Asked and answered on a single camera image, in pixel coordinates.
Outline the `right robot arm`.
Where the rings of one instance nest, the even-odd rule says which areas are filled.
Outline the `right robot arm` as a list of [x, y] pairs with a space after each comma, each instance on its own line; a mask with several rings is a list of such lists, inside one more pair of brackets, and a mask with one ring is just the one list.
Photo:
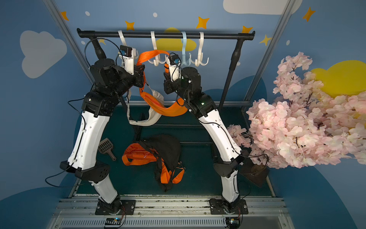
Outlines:
[[164, 77], [165, 93], [175, 92], [182, 99], [178, 104], [198, 119], [213, 140], [219, 153], [219, 159], [213, 166], [222, 181], [222, 206], [227, 213], [233, 213], [241, 202], [237, 183], [238, 166], [251, 156], [235, 143], [215, 102], [202, 91], [201, 75], [197, 69], [166, 65]]

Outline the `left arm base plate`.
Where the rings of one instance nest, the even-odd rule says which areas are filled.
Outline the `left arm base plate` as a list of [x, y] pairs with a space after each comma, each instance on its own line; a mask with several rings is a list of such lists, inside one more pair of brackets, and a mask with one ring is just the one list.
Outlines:
[[109, 204], [99, 199], [95, 215], [133, 215], [135, 204], [135, 200], [117, 199]]

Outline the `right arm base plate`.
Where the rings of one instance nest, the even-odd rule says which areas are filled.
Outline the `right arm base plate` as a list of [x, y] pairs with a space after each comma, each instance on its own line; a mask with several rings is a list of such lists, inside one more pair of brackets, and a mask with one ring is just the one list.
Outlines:
[[210, 212], [212, 215], [247, 215], [248, 207], [246, 201], [237, 198], [234, 202], [227, 202], [222, 199], [211, 198], [209, 200]]

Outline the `black sling bag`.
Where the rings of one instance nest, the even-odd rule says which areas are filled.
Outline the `black sling bag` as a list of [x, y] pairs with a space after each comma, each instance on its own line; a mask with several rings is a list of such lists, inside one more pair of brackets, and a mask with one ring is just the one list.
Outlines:
[[180, 167], [180, 141], [166, 134], [153, 135], [144, 138], [138, 144], [156, 159], [154, 178], [164, 192], [172, 189], [174, 183], [182, 180], [180, 173], [185, 169]]

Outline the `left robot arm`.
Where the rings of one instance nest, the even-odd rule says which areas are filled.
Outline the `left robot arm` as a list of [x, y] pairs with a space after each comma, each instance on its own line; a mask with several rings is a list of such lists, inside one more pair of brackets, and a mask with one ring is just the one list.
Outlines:
[[99, 195], [96, 215], [121, 215], [125, 210], [110, 180], [111, 167], [97, 160], [97, 152], [104, 129], [114, 109], [124, 101], [124, 94], [133, 86], [143, 88], [144, 66], [119, 66], [117, 59], [106, 57], [97, 37], [91, 37], [90, 43], [98, 57], [89, 66], [95, 82], [83, 98], [81, 125], [72, 153], [60, 168], [94, 187]]

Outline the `orange sling bag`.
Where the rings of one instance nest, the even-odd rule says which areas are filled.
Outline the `orange sling bag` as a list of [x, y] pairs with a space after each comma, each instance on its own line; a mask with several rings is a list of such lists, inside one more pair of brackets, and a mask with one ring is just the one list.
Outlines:
[[[160, 54], [169, 55], [168, 52], [158, 50]], [[147, 62], [150, 58], [154, 57], [154, 51], [143, 52], [139, 55], [138, 62], [136, 65], [142, 65], [144, 62]], [[144, 87], [139, 89], [139, 93], [141, 98], [158, 114], [168, 117], [176, 117], [185, 114], [188, 109], [185, 106], [180, 106], [178, 103], [183, 102], [183, 99], [180, 98], [177, 102], [175, 102], [170, 107], [165, 107], [164, 102], [159, 102], [157, 98], [153, 97], [151, 94], [144, 92]]]

